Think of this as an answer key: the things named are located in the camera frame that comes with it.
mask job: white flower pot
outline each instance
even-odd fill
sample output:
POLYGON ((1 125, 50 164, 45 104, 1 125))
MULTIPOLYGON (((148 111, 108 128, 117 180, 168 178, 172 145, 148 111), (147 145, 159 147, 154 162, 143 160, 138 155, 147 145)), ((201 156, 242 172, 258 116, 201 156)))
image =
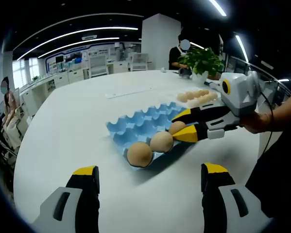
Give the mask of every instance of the white flower pot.
POLYGON ((206 79, 208 77, 208 71, 205 71, 202 75, 192 73, 192 80, 196 82, 197 84, 204 85, 206 79))

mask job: round white table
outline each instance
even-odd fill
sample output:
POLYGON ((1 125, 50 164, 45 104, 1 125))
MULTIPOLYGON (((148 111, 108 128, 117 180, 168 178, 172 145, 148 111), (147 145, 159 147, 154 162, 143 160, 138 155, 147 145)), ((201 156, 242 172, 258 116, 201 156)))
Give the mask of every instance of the round white table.
POLYGON ((245 184, 257 161, 259 136, 245 129, 229 131, 224 138, 202 140, 186 151, 160 157, 147 169, 132 171, 105 126, 168 101, 164 93, 192 86, 192 80, 173 72, 153 70, 56 89, 32 120, 18 153, 14 197, 20 216, 32 223, 40 204, 65 186, 75 170, 97 165, 100 232, 202 232, 201 164, 220 164, 235 182, 245 184), (123 96, 106 98, 113 94, 123 96))

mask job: blue egg carton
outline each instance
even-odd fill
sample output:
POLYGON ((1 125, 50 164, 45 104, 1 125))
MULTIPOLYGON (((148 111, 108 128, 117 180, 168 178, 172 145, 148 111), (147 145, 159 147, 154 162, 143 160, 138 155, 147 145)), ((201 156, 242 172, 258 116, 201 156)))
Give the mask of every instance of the blue egg carton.
MULTIPOLYGON (((171 120, 186 108, 171 102, 169 105, 163 103, 156 108, 151 106, 146 112, 139 110, 132 117, 121 116, 115 124, 106 123, 119 152, 127 160, 127 151, 135 142, 150 143, 151 138, 159 131, 167 131, 172 124, 171 120)), ((153 160, 164 153, 153 152, 153 160)))

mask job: window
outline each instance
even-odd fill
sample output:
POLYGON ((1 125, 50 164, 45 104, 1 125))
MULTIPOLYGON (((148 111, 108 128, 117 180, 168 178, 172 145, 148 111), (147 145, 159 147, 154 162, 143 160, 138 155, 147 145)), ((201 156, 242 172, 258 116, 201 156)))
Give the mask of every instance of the window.
POLYGON ((37 58, 30 58, 29 59, 29 66, 30 66, 30 76, 31 76, 31 80, 33 80, 33 78, 35 76, 39 76, 39 69, 38 69, 37 58))
POLYGON ((28 83, 25 73, 24 59, 13 61, 13 78, 15 88, 21 88, 28 83))

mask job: face mask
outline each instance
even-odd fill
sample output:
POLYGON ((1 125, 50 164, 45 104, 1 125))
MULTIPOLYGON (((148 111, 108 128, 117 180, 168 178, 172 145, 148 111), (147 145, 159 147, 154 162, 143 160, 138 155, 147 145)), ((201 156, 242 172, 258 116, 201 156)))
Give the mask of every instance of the face mask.
POLYGON ((5 95, 7 93, 7 87, 1 87, 0 91, 5 95))

